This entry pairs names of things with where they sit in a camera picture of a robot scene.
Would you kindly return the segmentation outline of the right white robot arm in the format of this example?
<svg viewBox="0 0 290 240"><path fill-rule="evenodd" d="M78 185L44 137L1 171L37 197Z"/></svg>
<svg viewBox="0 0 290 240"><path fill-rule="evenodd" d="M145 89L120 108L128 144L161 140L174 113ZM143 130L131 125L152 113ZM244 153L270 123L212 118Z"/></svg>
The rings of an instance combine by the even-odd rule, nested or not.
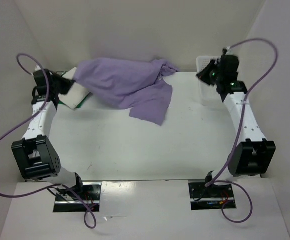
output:
<svg viewBox="0 0 290 240"><path fill-rule="evenodd" d="M236 137L225 165L208 173L204 191L210 197L222 191L235 179L265 174L276 151L276 144L261 131L248 98L248 89L238 79L239 59L235 55L199 56L196 77L214 87L228 110Z"/></svg>

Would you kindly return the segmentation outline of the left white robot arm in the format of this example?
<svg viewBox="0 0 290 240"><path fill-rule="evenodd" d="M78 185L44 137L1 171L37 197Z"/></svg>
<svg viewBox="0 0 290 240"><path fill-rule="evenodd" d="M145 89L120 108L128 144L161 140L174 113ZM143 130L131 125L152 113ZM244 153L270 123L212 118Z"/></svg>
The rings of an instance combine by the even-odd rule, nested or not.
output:
<svg viewBox="0 0 290 240"><path fill-rule="evenodd" d="M83 181L77 173L62 167L61 159L50 141L59 95L66 95L74 81L48 69L34 72L33 77L36 83L31 101L33 119L22 139L12 143L12 153L24 180L66 185L67 194L79 200L85 194Z"/></svg>

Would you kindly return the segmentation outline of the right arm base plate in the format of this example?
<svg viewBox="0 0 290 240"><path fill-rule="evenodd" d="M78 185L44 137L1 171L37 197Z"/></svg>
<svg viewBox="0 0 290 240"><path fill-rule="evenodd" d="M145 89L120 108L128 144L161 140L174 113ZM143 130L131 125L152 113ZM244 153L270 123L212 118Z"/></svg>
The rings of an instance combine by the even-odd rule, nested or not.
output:
<svg viewBox="0 0 290 240"><path fill-rule="evenodd" d="M231 185L205 187L203 180L190 180L188 188L192 211L237 208Z"/></svg>

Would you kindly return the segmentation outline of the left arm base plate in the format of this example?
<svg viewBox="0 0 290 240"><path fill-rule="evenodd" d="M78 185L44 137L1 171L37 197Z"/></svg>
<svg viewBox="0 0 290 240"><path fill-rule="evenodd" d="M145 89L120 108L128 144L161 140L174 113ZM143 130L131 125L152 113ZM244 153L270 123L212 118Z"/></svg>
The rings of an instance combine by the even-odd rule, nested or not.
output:
<svg viewBox="0 0 290 240"><path fill-rule="evenodd" d="M65 188L53 188L55 190L54 213L82 213L86 208L82 202ZM101 182L84 181L82 190L76 194L91 208L93 212L100 211Z"/></svg>

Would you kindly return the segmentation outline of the lavender t shirt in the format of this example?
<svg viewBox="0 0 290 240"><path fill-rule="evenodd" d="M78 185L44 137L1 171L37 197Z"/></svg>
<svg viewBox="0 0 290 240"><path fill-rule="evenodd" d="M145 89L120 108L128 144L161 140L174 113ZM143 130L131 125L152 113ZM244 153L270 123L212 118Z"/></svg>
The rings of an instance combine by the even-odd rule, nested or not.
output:
<svg viewBox="0 0 290 240"><path fill-rule="evenodd" d="M85 60L73 80L113 108L130 110L130 117L161 126L173 94L165 82L179 69L165 59L150 62L113 58Z"/></svg>

